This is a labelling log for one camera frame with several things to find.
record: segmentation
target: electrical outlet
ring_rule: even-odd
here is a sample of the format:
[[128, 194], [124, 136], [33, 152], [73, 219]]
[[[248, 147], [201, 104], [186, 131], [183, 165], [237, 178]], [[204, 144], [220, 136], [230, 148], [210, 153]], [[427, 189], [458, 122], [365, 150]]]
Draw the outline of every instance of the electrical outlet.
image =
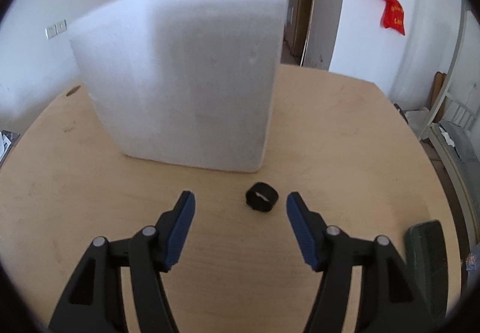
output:
[[67, 21], [63, 20], [55, 23], [55, 28], [57, 29], [57, 34], [61, 34], [67, 30]]
[[55, 25], [49, 26], [45, 29], [47, 39], [52, 39], [58, 35], [57, 27]]

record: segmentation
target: round table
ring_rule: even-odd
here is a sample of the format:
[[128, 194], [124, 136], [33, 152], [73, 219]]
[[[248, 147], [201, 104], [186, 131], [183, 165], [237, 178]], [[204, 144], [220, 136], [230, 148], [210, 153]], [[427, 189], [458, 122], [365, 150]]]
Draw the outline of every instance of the round table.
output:
[[[181, 332], [301, 332], [321, 274], [312, 272], [287, 219], [299, 191], [327, 224], [351, 236], [386, 234], [404, 255], [408, 227], [438, 219], [445, 233], [449, 305], [459, 295], [454, 222], [414, 134], [372, 83], [281, 65], [262, 168], [251, 174], [186, 168], [119, 152], [82, 86], [58, 96], [0, 172], [0, 256], [29, 305], [48, 323], [70, 274], [97, 235], [131, 237], [195, 193], [197, 210], [179, 263], [162, 275]], [[251, 210], [255, 182], [280, 196]], [[360, 268], [346, 328], [353, 331]], [[131, 332], [128, 269], [122, 269]]]

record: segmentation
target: styrofoam block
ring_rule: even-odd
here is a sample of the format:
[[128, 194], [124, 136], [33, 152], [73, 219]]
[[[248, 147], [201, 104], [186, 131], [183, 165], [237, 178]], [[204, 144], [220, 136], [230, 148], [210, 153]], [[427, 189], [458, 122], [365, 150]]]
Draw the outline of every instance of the styrofoam block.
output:
[[121, 151], [253, 172], [265, 153], [287, 0], [119, 0], [70, 43]]

